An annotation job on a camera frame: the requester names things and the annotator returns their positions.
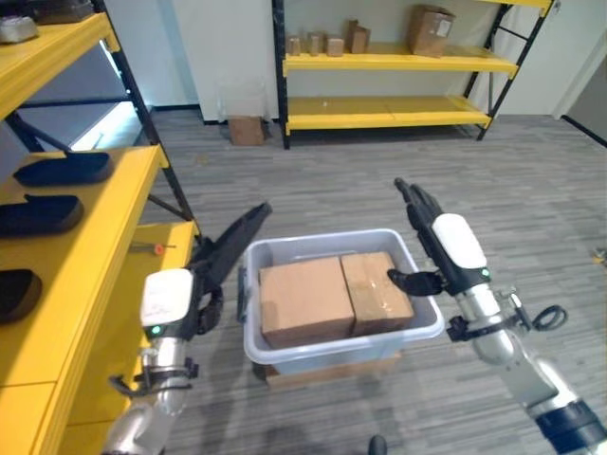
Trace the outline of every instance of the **brown cardboard box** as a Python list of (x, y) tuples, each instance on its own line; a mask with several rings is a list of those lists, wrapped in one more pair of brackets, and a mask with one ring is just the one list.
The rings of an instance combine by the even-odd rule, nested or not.
[(356, 19), (350, 19), (346, 23), (346, 32), (345, 32), (345, 47), (350, 51), (352, 48), (352, 40), (354, 39), (354, 30), (359, 26), (359, 21)]
[(442, 56), (454, 19), (455, 16), (446, 9), (415, 6), (407, 30), (407, 46), (413, 54)]
[(365, 27), (356, 27), (354, 36), (352, 37), (352, 46), (350, 52), (353, 54), (364, 54), (369, 47), (369, 39), (371, 38), (371, 30)]
[(312, 32), (307, 34), (307, 52), (311, 56), (317, 56), (321, 52), (324, 52), (322, 46), (324, 45), (324, 36), (319, 32)]
[(230, 116), (230, 140), (234, 145), (263, 145), (264, 131), (259, 117)]
[(371, 39), (371, 30), (369, 28), (359, 26), (359, 21), (348, 21), (345, 45), (353, 54), (364, 54), (369, 47)]
[(355, 337), (405, 328), (414, 316), (409, 299), (388, 278), (394, 268), (388, 253), (341, 257), (356, 322)]
[(339, 258), (260, 271), (262, 333), (275, 349), (350, 336), (354, 311)]
[(329, 57), (341, 57), (343, 55), (343, 38), (338, 35), (327, 36), (326, 55)]
[(297, 35), (286, 37), (286, 53), (289, 55), (300, 55), (302, 53), (302, 41)]

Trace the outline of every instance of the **translucent plastic bin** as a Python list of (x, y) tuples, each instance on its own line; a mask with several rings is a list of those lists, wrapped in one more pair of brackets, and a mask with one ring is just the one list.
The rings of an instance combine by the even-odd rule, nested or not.
[(399, 270), (417, 267), (402, 238), (391, 229), (261, 240), (244, 255), (241, 301), (245, 316), (245, 352), (253, 362), (272, 365), (279, 373), (303, 373), (344, 363), (360, 363), (393, 356), (409, 342), (437, 337), (445, 321), (432, 297), (410, 298), (415, 316), (409, 328), (387, 334), (352, 337), (295, 348), (272, 349), (261, 331), (259, 269), (279, 264), (351, 253), (385, 251)]

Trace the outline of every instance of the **black shelf frame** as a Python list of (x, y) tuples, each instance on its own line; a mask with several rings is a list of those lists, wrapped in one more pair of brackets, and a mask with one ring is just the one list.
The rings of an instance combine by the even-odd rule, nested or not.
[[(108, 20), (110, 21), (110, 25), (116, 34), (116, 30), (114, 29), (114, 25), (112, 24), (112, 20), (110, 18), (109, 13), (107, 12), (107, 7), (103, 0), (91, 0), (95, 8), (95, 12), (97, 13), (105, 13), (107, 15)], [(9, 128), (13, 131), (13, 133), (19, 138), (19, 140), (26, 146), (26, 148), (31, 152), (44, 152), (45, 149), (40, 143), (40, 140), (46, 142), (47, 144), (62, 150), (64, 152), (70, 153), (72, 150), (69, 146), (63, 144), (61, 141), (55, 139), (53, 136), (47, 134), (46, 132), (36, 128), (35, 126), (24, 121), (21, 116), (19, 116), (17, 110), (18, 109), (32, 109), (32, 108), (40, 108), (40, 107), (61, 107), (61, 106), (73, 106), (73, 105), (86, 105), (86, 104), (110, 104), (116, 102), (124, 102), (129, 101), (133, 104), (135, 112), (138, 116), (139, 122), (141, 123), (141, 130), (143, 134), (147, 137), (150, 145), (159, 145), (162, 148), (164, 153), (164, 157), (168, 163), (167, 167), (162, 167), (162, 172), (171, 187), (171, 191), (173, 192), (173, 196), (175, 197), (175, 201), (178, 207), (175, 207), (172, 204), (160, 199), (157, 196), (152, 194), (148, 195), (148, 200), (163, 209), (169, 211), (170, 213), (178, 216), (179, 218), (185, 221), (192, 221), (196, 224), (197, 234), (195, 239), (199, 245), (202, 244), (202, 239), (200, 235), (199, 225), (193, 215), (192, 208), (188, 203), (185, 193), (179, 184), (179, 180), (175, 174), (173, 166), (171, 165), (171, 161), (169, 160), (166, 148), (162, 144), (162, 140), (160, 139), (160, 135), (152, 121), (152, 116), (148, 111), (145, 102), (143, 101), (143, 97), (139, 92), (139, 88), (135, 81), (135, 77), (133, 76), (133, 72), (131, 71), (131, 67), (126, 60), (126, 56), (124, 51), (122, 50), (122, 46), (120, 45), (120, 50), (116, 52), (111, 52), (110, 55), (116, 64), (116, 67), (119, 70), (120, 80), (122, 81), (122, 85), (124, 86), (124, 96), (122, 97), (97, 97), (97, 98), (85, 98), (85, 99), (77, 99), (77, 100), (50, 100), (50, 101), (30, 101), (22, 104), (13, 112), (11, 112), (6, 118), (5, 121)]]
[[(536, 21), (529, 36), (523, 36), (522, 34), (516, 32), (514, 30), (511, 30), (509, 28), (502, 26), (502, 22), (504, 21), (506, 14), (512, 9), (512, 7), (514, 5), (500, 4), (500, 7), (493, 20), (493, 24), (491, 25), (490, 32), (489, 32), (487, 38), (485, 39), (485, 44), (484, 44), (483, 48), (489, 49), (489, 50), (491, 50), (493, 48), (493, 42), (495, 40), (495, 35), (497, 34), (498, 31), (502, 31), (504, 33), (509, 33), (512, 36), (515, 36), (521, 40), (524, 40), (525, 44), (524, 44), (523, 50), (521, 51), (521, 54), (519, 55), (519, 58), (516, 61), (516, 65), (518, 66), (516, 74), (514, 75), (513, 78), (508, 79), (506, 81), (506, 83), (505, 83), (504, 87), (502, 88), (502, 90), (500, 91), (500, 94), (498, 95), (495, 103), (493, 102), (493, 73), (490, 71), (488, 72), (489, 84), (488, 84), (488, 112), (487, 112), (487, 115), (490, 117), (490, 121), (486, 127), (477, 125), (481, 131), (479, 132), (476, 140), (483, 140), (483, 138), (485, 137), (485, 134), (487, 133), (487, 130), (493, 123), (493, 120), (495, 119), (495, 117), (497, 116), (497, 114), (500, 110), (500, 107), (502, 106), (502, 103), (504, 102), (504, 99), (506, 98), (506, 95), (507, 95), (508, 91), (510, 90), (510, 87), (512, 86), (516, 77), (518, 76), (519, 72), (521, 71), (521, 66), (523, 65), (523, 62), (526, 59), (527, 54), (529, 53), (529, 50), (533, 46), (533, 43), (535, 42), (538, 34), (540, 33), (543, 23), (544, 23), (546, 17), (548, 16), (548, 14), (550, 13), (550, 11), (552, 10), (554, 3), (555, 3), (555, 0), (551, 0), (550, 5), (548, 7), (546, 7), (543, 14), (539, 15), (538, 20)], [(285, 74), (283, 71), (283, 61), (285, 60), (285, 57), (286, 57), (286, 55), (285, 55), (285, 46), (286, 46), (286, 44), (285, 44), (285, 41), (286, 41), (285, 0), (272, 0), (272, 24), (273, 24), (273, 29), (274, 29), (274, 60), (275, 60), (275, 65), (276, 65), (276, 92), (277, 92), (277, 98), (278, 98), (278, 115), (279, 115), (279, 122), (280, 122), (280, 126), (281, 126), (281, 134), (283, 136), (283, 147), (285, 148), (285, 150), (288, 150), (290, 148), (291, 141), (290, 141), (290, 135), (288, 135), (286, 133), (286, 125), (288, 123), (288, 96), (287, 96), (287, 90), (286, 90), (286, 77), (285, 77)], [(478, 72), (473, 72), (470, 75), (468, 85), (466, 86), (466, 89), (464, 90), (465, 98), (469, 98), (469, 95), (472, 92), (472, 89), (474, 88), (474, 85), (478, 79), (478, 74), (479, 74)]]
[[(542, 26), (543, 26), (543, 23), (544, 23), (546, 17), (552, 10), (552, 6), (554, 5), (554, 2), (555, 2), (555, 0), (551, 0), (550, 5), (548, 5), (544, 14), (541, 14), (538, 17), (538, 20), (535, 22), (535, 25), (533, 26), (531, 33), (529, 33), (529, 36), (523, 36), (522, 34), (517, 33), (514, 30), (511, 30), (509, 28), (502, 26), (502, 23), (504, 21), (504, 18), (506, 17), (506, 14), (512, 9), (513, 5), (505, 5), (505, 4), (500, 5), (500, 7), (495, 15), (495, 19), (493, 19), (493, 24), (491, 25), (491, 29), (489, 31), (487, 39), (485, 40), (485, 44), (483, 45), (483, 48), (491, 50), (491, 51), (493, 50), (493, 43), (495, 42), (495, 36), (498, 31), (508, 33), (512, 36), (519, 38), (520, 40), (523, 40), (524, 47), (521, 50), (521, 53), (519, 54), (519, 57), (516, 61), (516, 65), (518, 66), (516, 74), (514, 75), (514, 77), (512, 77), (506, 81), (506, 83), (504, 84), (504, 87), (502, 87), (502, 90), (500, 91), (500, 94), (498, 95), (495, 103), (493, 103), (493, 73), (491, 73), (491, 72), (488, 73), (489, 84), (487, 87), (487, 91), (488, 91), (487, 115), (490, 117), (490, 120), (486, 127), (479, 126), (481, 131), (479, 132), (478, 136), (476, 137), (476, 140), (483, 140), (483, 137), (485, 137), (487, 130), (493, 123), (493, 120), (495, 119), (495, 117), (497, 116), (497, 113), (500, 110), (500, 107), (502, 107), (502, 103), (506, 99), (506, 95), (508, 94), (510, 87), (512, 86), (512, 84), (516, 80), (517, 76), (521, 72), (521, 66), (523, 66), (523, 62), (526, 59), (527, 54), (529, 53), (529, 50), (531, 49), (531, 47), (533, 46), (533, 43), (535, 42), (536, 38), (538, 37), (538, 34), (540, 33), (540, 30), (542, 29)], [(474, 85), (478, 79), (478, 74), (479, 74), (478, 71), (473, 72), (471, 74), (470, 79), (468, 81), (468, 85), (466, 86), (466, 90), (464, 90), (465, 98), (469, 98), (470, 93), (471, 93), (472, 89), (474, 88)]]

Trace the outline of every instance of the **gray carpet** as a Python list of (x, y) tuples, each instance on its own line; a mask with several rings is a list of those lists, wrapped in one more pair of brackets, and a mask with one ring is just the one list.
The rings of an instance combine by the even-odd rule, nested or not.
[[(527, 342), (559, 369), (605, 420), (605, 270), (589, 251), (606, 245), (604, 148), (552, 118), (502, 117), (482, 142), (463, 129), (300, 135), (290, 151), (278, 130), (264, 147), (233, 147), (226, 127), (195, 111), (155, 121), (204, 232), (216, 236), (268, 200), (260, 237), (361, 228), (402, 233), (430, 266), (392, 187), (424, 186), (467, 217), (485, 248), (495, 287), (518, 286), (531, 315), (560, 304), (570, 320)], [(169, 196), (158, 180), (156, 193)], [(148, 209), (145, 219), (167, 219)], [(544, 454), (549, 444), (467, 344), (446, 335), (408, 347), (392, 373), (272, 391), (252, 373), (235, 321), (234, 274), (217, 330), (193, 341), (201, 364), (168, 455), (366, 453), (385, 436), (391, 454)], [(438, 300), (446, 319), (457, 314)]]

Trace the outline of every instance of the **cable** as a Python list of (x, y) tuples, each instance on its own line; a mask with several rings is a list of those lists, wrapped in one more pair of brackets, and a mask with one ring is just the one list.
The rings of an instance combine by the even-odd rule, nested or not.
[(569, 316), (565, 309), (560, 305), (552, 305), (544, 308), (538, 316), (533, 319), (532, 325), (538, 332), (547, 332), (561, 327)]

